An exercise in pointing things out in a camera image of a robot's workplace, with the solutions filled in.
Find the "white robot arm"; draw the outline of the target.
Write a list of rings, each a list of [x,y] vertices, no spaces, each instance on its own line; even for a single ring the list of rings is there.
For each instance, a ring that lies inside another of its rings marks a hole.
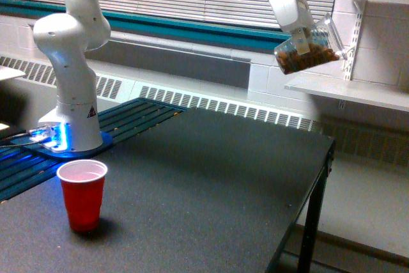
[[[35,22],[33,37],[48,57],[57,82],[56,107],[38,124],[49,130],[43,147],[56,152],[86,152],[103,144],[97,115],[96,75],[85,52],[104,46],[111,28],[98,0],[64,0],[66,12]],[[313,16],[306,0],[268,0],[280,28],[291,34],[300,54],[309,52]]]

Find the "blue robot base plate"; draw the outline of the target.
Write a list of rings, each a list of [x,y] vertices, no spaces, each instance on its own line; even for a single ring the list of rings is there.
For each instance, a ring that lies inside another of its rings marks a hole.
[[[61,161],[69,161],[69,160],[74,160],[74,159],[88,159],[100,153],[103,153],[104,151],[108,150],[109,148],[113,146],[113,138],[110,134],[106,132],[102,132],[102,131],[100,132],[100,134],[102,136],[102,141],[103,141],[102,145],[100,145],[98,148],[88,150],[88,151],[56,153],[38,144],[26,145],[26,146],[23,146],[23,148],[25,150],[28,150],[40,156],[53,158],[53,159],[57,159]]]

